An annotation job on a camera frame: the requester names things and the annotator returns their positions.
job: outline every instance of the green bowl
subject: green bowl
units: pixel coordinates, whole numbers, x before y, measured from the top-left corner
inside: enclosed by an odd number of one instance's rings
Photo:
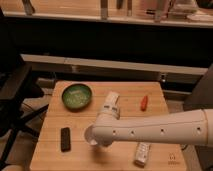
[[[72,84],[62,94],[64,105],[71,110],[86,107],[92,98],[91,89],[85,84]]]

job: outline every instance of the black remote control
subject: black remote control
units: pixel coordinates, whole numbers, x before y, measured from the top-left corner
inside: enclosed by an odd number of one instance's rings
[[[61,151],[66,152],[70,150],[70,128],[61,128]]]

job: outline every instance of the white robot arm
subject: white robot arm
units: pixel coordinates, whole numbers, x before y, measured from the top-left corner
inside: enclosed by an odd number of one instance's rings
[[[213,110],[119,120],[115,100],[106,101],[85,138],[91,145],[103,146],[113,141],[213,146]]]

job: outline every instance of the wooden table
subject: wooden table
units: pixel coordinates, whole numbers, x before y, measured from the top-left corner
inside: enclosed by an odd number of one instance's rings
[[[109,91],[120,94],[121,119],[168,114],[160,85],[155,82],[84,82],[93,92],[89,106],[71,112],[61,101],[63,90],[74,82],[56,84],[49,109],[30,165],[31,171],[186,171],[179,145],[152,144],[144,169],[133,164],[136,142],[114,142],[108,148],[91,147],[84,139]],[[143,96],[149,96],[148,108],[140,110]],[[72,150],[60,151],[60,128],[71,128]]]

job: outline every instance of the chair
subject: chair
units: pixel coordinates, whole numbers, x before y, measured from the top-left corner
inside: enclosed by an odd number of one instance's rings
[[[21,58],[12,43],[6,19],[0,8],[0,137],[9,130],[3,153],[0,157],[0,170],[6,164],[7,157],[19,131],[35,137],[39,133],[26,125],[28,121],[47,110],[48,105],[23,116],[21,104],[27,97],[42,97],[41,88],[36,85],[36,77],[31,67]]]

